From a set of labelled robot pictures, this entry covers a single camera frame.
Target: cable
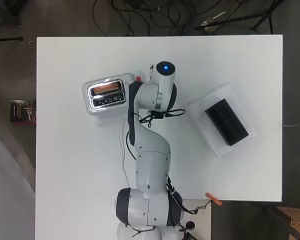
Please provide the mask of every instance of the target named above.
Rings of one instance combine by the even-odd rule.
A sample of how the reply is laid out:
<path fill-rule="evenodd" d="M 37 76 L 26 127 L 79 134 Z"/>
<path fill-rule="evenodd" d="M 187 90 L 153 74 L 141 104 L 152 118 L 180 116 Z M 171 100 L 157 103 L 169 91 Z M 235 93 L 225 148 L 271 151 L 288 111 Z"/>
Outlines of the cable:
<path fill-rule="evenodd" d="M 208 201 L 208 202 L 207 202 L 205 205 L 203 205 L 203 206 L 199 206 L 199 207 L 197 207 L 197 208 L 195 208 L 195 209 L 193 209 L 193 210 L 188 210 L 186 207 L 184 207 L 184 206 L 182 205 L 182 203 L 180 203 L 180 202 L 174 197 L 174 194 L 175 194 L 176 191 L 174 190 L 174 187 L 173 187 L 172 184 L 171 184 L 171 179 L 170 179 L 170 177 L 168 177 L 168 179 L 167 179 L 167 184 L 166 184 L 166 186 L 167 186 L 167 191 L 169 192 L 170 196 L 171 196 L 172 199 L 175 201 L 175 203 L 177 204 L 177 206 L 178 206 L 181 210 L 183 210 L 184 212 L 186 212 L 186 213 L 189 213 L 189 214 L 192 214 L 192 215 L 198 214 L 199 210 L 201 210 L 201 209 L 206 209 L 207 206 L 208 206 L 208 204 L 211 202 L 211 201 Z"/>
<path fill-rule="evenodd" d="M 122 171 L 124 173 L 124 176 L 126 178 L 126 181 L 127 181 L 127 185 L 128 187 L 130 187 L 130 184 L 129 184 L 129 179 L 128 179 L 128 175 L 127 175 L 127 172 L 125 170 L 125 161 L 126 161 L 126 153 L 125 153 L 125 147 L 124 147 L 124 139 L 123 139 L 123 132 L 124 132 L 124 126 L 125 126 L 125 122 L 126 122 L 126 118 L 124 117 L 123 118 L 123 121 L 122 121 L 122 125 L 121 127 L 119 128 L 119 141 L 120 141 L 120 148 L 121 148 L 121 155 L 122 155 Z"/>
<path fill-rule="evenodd" d="M 146 12 L 149 13 L 149 17 L 150 17 L 152 23 L 153 23 L 156 27 L 158 27 L 158 28 L 171 28 L 171 27 L 176 27 L 176 24 L 175 24 L 174 21 L 169 17 L 169 15 L 165 15 L 164 13 L 157 12 L 157 11 L 155 11 L 155 12 L 154 12 L 154 11 L 151 11 L 150 8 L 149 8 L 149 6 L 148 6 L 148 4 L 146 4 L 145 2 L 143 2 L 143 4 L 144 4 L 144 5 L 146 6 L 146 8 L 147 8 L 147 9 L 144 10 L 144 11 L 146 11 Z M 163 25 L 160 25 L 160 24 L 156 23 L 156 22 L 154 21 L 153 17 L 152 17 L 152 13 L 156 13 L 156 14 L 159 14 L 159 15 L 161 15 L 161 16 L 164 16 L 164 17 L 168 18 L 169 21 L 173 24 L 173 26 L 167 26 L 167 25 L 163 26 Z"/>
<path fill-rule="evenodd" d="M 288 124 L 288 125 L 282 125 L 283 127 L 287 127 L 287 128 L 290 128 L 290 127 L 298 127 L 300 126 L 300 123 L 296 123 L 296 124 Z"/>
<path fill-rule="evenodd" d="M 129 147 L 128 137 L 129 137 L 129 131 L 127 132 L 127 135 L 126 135 L 126 145 L 127 145 L 127 148 L 128 148 L 128 151 L 129 151 L 131 157 L 133 157 L 133 159 L 136 161 L 137 159 L 136 159 L 136 157 L 133 155 L 133 153 L 131 152 L 131 149 L 130 149 L 130 147 Z"/>
<path fill-rule="evenodd" d="M 126 2 L 125 1 L 122 1 L 122 3 L 123 3 L 123 5 L 124 5 L 124 8 L 126 9 L 126 10 L 128 10 L 128 7 L 127 7 L 127 4 L 126 4 Z M 128 22 L 128 27 L 127 27 L 127 32 L 126 32 L 126 35 L 125 36 L 131 36 L 131 35 L 129 35 L 129 30 L 131 29 L 130 27 L 130 25 L 131 25 L 131 14 L 130 14 L 130 12 L 128 12 L 128 15 L 129 15 L 129 22 Z"/>
<path fill-rule="evenodd" d="M 94 12 L 95 12 L 95 8 L 96 8 L 96 4 L 97 4 L 97 1 L 98 0 L 95 0 L 94 3 L 93 3 L 93 7 L 92 7 L 92 18 L 93 18 L 93 22 L 94 22 L 94 25 L 96 25 L 96 27 L 103 33 L 104 36 L 108 36 L 102 29 L 101 27 L 98 25 L 97 21 L 96 21 L 96 18 L 94 16 Z"/>
<path fill-rule="evenodd" d="M 137 230 L 137 229 L 134 229 L 133 227 L 131 227 L 134 231 L 136 231 L 137 233 L 135 235 L 133 235 L 131 238 L 134 238 L 135 236 L 137 236 L 138 234 L 140 233 L 143 233 L 143 232 L 152 232 L 156 227 L 152 227 L 152 229 L 148 229 L 148 230 Z"/>
<path fill-rule="evenodd" d="M 145 19 L 144 16 L 142 16 L 140 13 L 134 11 L 134 10 L 126 10 L 126 9 L 119 9 L 117 8 L 115 5 L 112 5 L 117 11 L 120 11 L 120 12 L 130 12 L 130 13 L 134 13 L 134 14 L 137 14 L 140 18 L 142 18 L 142 20 L 147 24 L 147 34 L 148 36 L 151 36 L 151 32 L 150 32 L 150 24 L 149 22 L 147 21 L 147 19 Z"/>
<path fill-rule="evenodd" d="M 182 34 L 183 35 L 183 32 L 184 30 L 186 29 L 186 27 L 194 20 L 196 19 L 197 17 L 199 17 L 200 15 L 204 14 L 204 13 L 207 13 L 209 11 L 211 11 L 212 9 L 214 9 L 215 7 L 217 7 L 220 3 L 221 3 L 222 0 L 218 0 L 214 5 L 212 5 L 211 7 L 207 8 L 206 10 L 196 14 L 188 23 L 185 24 L 185 26 L 183 27 L 183 30 L 182 30 Z"/>
<path fill-rule="evenodd" d="M 224 24 L 222 24 L 219 28 L 217 28 L 213 33 L 217 33 L 218 31 L 220 31 L 225 25 L 228 24 L 229 19 L 231 18 L 231 16 L 244 4 L 244 0 L 241 0 L 240 3 L 237 3 L 237 6 L 233 9 L 232 13 L 227 17 L 226 22 Z"/>
<path fill-rule="evenodd" d="M 122 18 L 123 22 L 127 25 L 128 29 L 130 30 L 132 36 L 135 36 L 133 30 L 130 27 L 130 24 L 127 23 L 126 19 L 123 17 L 123 15 L 120 13 L 120 11 L 117 10 L 117 8 L 114 5 L 113 0 L 107 0 L 107 1 L 108 1 L 109 5 L 112 7 L 112 9 L 114 9 L 120 15 L 120 17 Z"/>
<path fill-rule="evenodd" d="M 200 15 L 202 15 L 202 14 L 204 14 L 204 13 L 206 13 L 206 12 L 209 12 L 209 11 L 212 10 L 212 9 L 214 9 L 216 6 L 219 5 L 220 2 L 221 2 L 221 0 L 218 0 L 213 6 L 211 6 L 211 7 L 209 7 L 208 9 L 206 9 L 206 10 L 204 10 L 204 11 L 198 13 L 198 14 L 195 16 L 195 18 L 196 18 L 196 17 L 199 17 Z"/>

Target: floor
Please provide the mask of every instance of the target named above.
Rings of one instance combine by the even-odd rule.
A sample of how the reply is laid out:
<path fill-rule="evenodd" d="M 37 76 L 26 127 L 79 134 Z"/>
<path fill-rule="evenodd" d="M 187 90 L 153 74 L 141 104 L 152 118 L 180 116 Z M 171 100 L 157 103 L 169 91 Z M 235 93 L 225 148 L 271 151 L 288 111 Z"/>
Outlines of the floor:
<path fill-rule="evenodd" d="M 160 5 L 161 2 L 161 0 L 152 0 L 149 4 L 151 4 L 150 7 L 154 7 Z M 215 2 L 216 0 L 202 1 L 197 11 L 204 10 Z M 36 129 L 34 126 L 11 126 L 9 122 L 10 100 L 35 99 L 36 97 L 36 37 L 103 36 L 92 19 L 93 3 L 94 0 L 29 1 L 20 14 L 21 28 L 0 26 L 0 37 L 24 37 L 23 42 L 0 43 L 1 124 L 9 125 L 14 137 L 34 167 Z M 270 3 L 270 0 L 251 0 L 234 16 L 261 11 Z M 192 30 L 193 26 L 200 25 L 207 17 L 233 9 L 235 4 L 235 0 L 222 0 L 218 7 L 192 21 L 185 29 L 185 34 L 200 35 L 200 32 Z M 95 9 L 96 20 L 107 35 L 124 36 L 126 34 L 126 26 L 120 16 L 110 8 L 107 1 L 99 0 Z M 144 22 L 133 20 L 131 26 L 135 35 L 146 35 Z M 283 122 L 296 124 L 300 123 L 300 0 L 286 0 L 274 13 L 273 22 L 275 33 L 284 35 Z M 167 24 L 167 19 L 158 18 L 158 23 Z M 249 20 L 244 24 L 253 23 L 253 20 Z M 268 34 L 268 24 L 260 26 L 259 32 Z M 169 35 L 169 31 L 156 28 L 151 24 L 151 34 L 165 36 Z M 217 34 L 254 33 L 245 29 L 224 27 Z M 300 208 L 300 126 L 283 129 L 282 205 Z M 245 214 L 239 214 L 242 209 L 246 212 Z M 227 202 L 223 208 L 213 206 L 213 239 L 247 239 L 254 234 L 254 231 L 260 231 L 260 226 L 267 228 L 269 225 L 276 226 L 276 223 L 269 220 L 260 210 L 245 203 Z M 279 226 L 274 229 L 274 231 L 264 230 L 263 235 L 254 235 L 253 239 L 270 239 L 270 237 L 287 239 L 287 233 L 279 231 Z"/>

